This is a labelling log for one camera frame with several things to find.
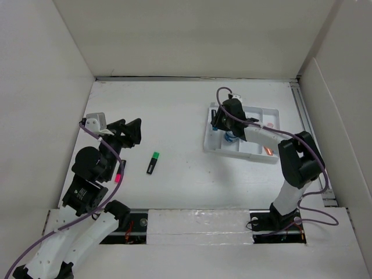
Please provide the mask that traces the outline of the black highlighter blue cap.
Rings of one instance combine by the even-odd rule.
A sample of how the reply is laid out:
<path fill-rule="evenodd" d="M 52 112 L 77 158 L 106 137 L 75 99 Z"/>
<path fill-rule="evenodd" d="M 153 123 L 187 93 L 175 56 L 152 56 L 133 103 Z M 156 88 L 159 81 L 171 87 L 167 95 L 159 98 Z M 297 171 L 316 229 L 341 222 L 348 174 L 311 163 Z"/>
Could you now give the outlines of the black highlighter blue cap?
<path fill-rule="evenodd" d="M 216 115 L 217 115 L 217 111 L 215 109 L 212 109 L 211 110 L 211 125 L 212 125 L 212 130 L 213 131 L 217 131 L 218 128 L 216 127 Z"/>

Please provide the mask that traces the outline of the small blue cleaning gel jar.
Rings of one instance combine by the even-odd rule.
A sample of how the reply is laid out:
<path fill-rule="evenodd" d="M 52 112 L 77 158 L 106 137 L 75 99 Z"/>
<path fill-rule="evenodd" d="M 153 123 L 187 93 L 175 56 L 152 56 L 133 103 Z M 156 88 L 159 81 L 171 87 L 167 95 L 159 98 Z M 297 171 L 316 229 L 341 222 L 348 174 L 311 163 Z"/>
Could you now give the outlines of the small blue cleaning gel jar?
<path fill-rule="evenodd" d="M 224 135 L 224 138 L 229 143 L 233 143 L 236 140 L 238 140 L 238 137 L 236 137 L 231 131 L 226 131 L 225 135 Z"/>

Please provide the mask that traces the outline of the black highlighter with barcode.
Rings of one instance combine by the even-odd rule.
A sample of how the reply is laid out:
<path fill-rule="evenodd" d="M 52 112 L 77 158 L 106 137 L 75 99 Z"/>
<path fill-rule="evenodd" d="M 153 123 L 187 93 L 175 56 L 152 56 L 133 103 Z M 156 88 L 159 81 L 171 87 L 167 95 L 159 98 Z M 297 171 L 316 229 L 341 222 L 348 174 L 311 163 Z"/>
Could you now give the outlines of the black highlighter with barcode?
<path fill-rule="evenodd" d="M 158 161 L 159 155 L 160 155 L 159 152 L 154 152 L 153 153 L 153 155 L 151 157 L 151 160 L 149 162 L 148 168 L 146 170 L 146 173 L 147 174 L 151 175 L 153 173 L 153 170 L 154 170 L 154 168 L 156 166 L 156 163 Z"/>

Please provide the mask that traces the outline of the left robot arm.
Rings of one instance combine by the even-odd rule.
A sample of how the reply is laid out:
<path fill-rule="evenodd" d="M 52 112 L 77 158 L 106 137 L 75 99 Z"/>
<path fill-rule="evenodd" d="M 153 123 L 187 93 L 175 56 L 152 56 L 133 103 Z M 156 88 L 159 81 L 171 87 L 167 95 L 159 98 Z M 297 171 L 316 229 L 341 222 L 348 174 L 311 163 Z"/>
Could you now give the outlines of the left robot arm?
<path fill-rule="evenodd" d="M 99 141 L 99 147 L 78 151 L 71 168 L 74 176 L 58 209 L 51 231 L 24 251 L 39 247 L 34 257 L 19 265 L 18 257 L 5 277 L 74 278 L 87 256 L 114 230 L 124 230 L 130 222 L 130 208 L 114 200 L 118 191 L 103 186 L 115 170 L 124 173 L 120 152 L 141 142 L 142 120 L 124 119 L 106 123 L 104 113 L 91 113 L 79 127 Z"/>

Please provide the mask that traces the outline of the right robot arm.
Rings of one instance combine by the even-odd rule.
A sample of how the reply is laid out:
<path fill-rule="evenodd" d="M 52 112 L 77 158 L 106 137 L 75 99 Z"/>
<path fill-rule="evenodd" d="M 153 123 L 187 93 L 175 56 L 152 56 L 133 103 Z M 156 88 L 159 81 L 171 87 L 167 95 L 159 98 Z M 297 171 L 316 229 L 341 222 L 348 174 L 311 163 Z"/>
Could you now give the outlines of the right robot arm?
<path fill-rule="evenodd" d="M 269 213 L 256 221 L 254 231 L 279 231 L 295 221 L 295 214 L 307 187 L 320 174 L 327 176 L 324 160 L 314 138 L 307 131 L 291 134 L 265 126 L 258 119 L 245 116 L 238 98 L 230 98 L 211 112 L 210 125 L 223 131 L 232 140 L 238 139 L 268 147 L 277 153 L 283 185 L 270 204 Z"/>

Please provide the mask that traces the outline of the white plastic organizer tray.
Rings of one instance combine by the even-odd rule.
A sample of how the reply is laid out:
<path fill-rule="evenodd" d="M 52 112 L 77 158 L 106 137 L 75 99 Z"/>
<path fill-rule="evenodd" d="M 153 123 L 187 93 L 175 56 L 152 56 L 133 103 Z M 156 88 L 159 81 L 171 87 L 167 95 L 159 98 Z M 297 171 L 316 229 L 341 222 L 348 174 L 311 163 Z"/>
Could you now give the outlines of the white plastic organizer tray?
<path fill-rule="evenodd" d="M 278 153 L 273 156 L 267 155 L 264 147 L 254 142 L 246 142 L 241 139 L 233 143 L 225 140 L 225 132 L 218 130 L 213 131 L 211 122 L 211 110 L 218 109 L 218 104 L 212 102 L 209 106 L 206 132 L 203 143 L 203 149 L 206 152 L 214 152 L 228 157 L 238 157 L 249 160 L 258 160 L 267 163 L 275 163 L 279 160 Z M 280 114 L 277 109 L 257 108 L 244 106 L 243 110 L 246 117 L 254 117 L 260 120 L 263 124 L 273 123 L 275 129 L 280 128 Z"/>

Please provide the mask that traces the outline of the black highlighter pink cap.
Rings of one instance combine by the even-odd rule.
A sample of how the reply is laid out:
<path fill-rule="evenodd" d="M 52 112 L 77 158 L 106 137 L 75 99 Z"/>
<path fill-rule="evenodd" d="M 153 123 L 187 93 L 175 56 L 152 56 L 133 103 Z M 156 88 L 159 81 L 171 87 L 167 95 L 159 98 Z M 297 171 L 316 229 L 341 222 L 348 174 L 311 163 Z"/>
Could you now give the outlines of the black highlighter pink cap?
<path fill-rule="evenodd" d="M 121 163 L 119 164 L 119 167 L 117 169 L 116 176 L 115 176 L 115 183 L 116 184 L 123 178 L 126 163 L 127 163 L 127 161 L 122 159 Z"/>

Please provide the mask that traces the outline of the white foam block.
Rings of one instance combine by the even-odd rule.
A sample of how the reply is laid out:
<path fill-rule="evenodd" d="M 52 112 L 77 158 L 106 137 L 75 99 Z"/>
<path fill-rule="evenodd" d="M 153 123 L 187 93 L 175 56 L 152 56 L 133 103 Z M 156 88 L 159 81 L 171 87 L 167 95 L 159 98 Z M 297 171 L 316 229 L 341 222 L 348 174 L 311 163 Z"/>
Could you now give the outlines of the white foam block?
<path fill-rule="evenodd" d="M 148 213 L 148 245 L 251 245 L 245 209 L 152 209 Z"/>

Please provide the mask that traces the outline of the aluminium rail at back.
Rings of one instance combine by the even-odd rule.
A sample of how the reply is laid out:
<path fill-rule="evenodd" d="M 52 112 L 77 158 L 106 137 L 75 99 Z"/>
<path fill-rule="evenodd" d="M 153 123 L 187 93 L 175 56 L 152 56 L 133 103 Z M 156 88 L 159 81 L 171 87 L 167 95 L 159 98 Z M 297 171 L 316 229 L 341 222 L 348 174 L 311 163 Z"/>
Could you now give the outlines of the aluminium rail at back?
<path fill-rule="evenodd" d="M 184 77 L 184 76 L 96 76 L 99 82 L 122 81 L 272 81 L 297 83 L 297 78 L 229 78 L 229 77 Z"/>

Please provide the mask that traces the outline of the aluminium rail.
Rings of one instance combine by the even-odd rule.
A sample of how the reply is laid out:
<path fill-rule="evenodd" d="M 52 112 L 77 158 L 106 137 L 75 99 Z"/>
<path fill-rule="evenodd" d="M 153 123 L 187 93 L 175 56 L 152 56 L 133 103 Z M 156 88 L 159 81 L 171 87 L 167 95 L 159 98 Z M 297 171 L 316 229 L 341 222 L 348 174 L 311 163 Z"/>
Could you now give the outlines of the aluminium rail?
<path fill-rule="evenodd" d="M 99 82 L 122 81 L 272 81 L 297 83 L 297 78 L 229 78 L 229 77 L 184 77 L 184 76 L 96 76 Z"/>
<path fill-rule="evenodd" d="M 302 141 L 306 143 L 307 149 L 312 149 L 312 151 L 310 151 L 310 154 L 316 156 L 315 161 L 317 164 L 317 168 L 320 170 L 320 174 L 317 179 L 319 181 L 320 186 L 318 192 L 320 192 L 325 207 L 338 207 L 338 202 L 331 188 L 331 183 L 328 174 L 326 173 L 326 176 L 324 176 L 324 171 L 326 170 L 325 164 L 321 157 L 319 146 L 317 144 L 315 134 L 310 122 L 310 118 L 301 95 L 300 86 L 298 83 L 291 82 L 290 87 L 292 94 L 294 96 L 294 100 L 301 119 L 302 126 L 304 128 L 303 132 L 298 133 L 298 137 L 301 138 Z"/>

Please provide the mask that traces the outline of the aluminium rail right side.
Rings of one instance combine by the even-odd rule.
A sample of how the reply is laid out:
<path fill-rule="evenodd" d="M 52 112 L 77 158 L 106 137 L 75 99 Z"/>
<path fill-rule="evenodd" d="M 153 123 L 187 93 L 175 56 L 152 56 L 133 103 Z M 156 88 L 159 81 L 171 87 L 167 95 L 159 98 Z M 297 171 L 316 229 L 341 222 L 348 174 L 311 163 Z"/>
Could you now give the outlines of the aluminium rail right side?
<path fill-rule="evenodd" d="M 317 164 L 317 168 L 320 170 L 320 174 L 317 179 L 319 181 L 320 186 L 318 192 L 320 192 L 325 207 L 338 207 L 338 202 L 331 188 L 331 183 L 328 174 L 326 173 L 326 176 L 324 176 L 324 171 L 326 170 L 325 164 L 321 157 L 319 146 L 317 144 L 315 134 L 310 122 L 310 118 L 301 95 L 300 86 L 298 83 L 291 82 L 290 87 L 292 94 L 294 96 L 294 100 L 301 119 L 302 126 L 304 128 L 303 132 L 298 133 L 298 137 L 301 138 L 302 141 L 306 143 L 307 149 L 312 149 L 312 151 L 310 151 L 310 154 L 316 156 L 315 161 Z"/>

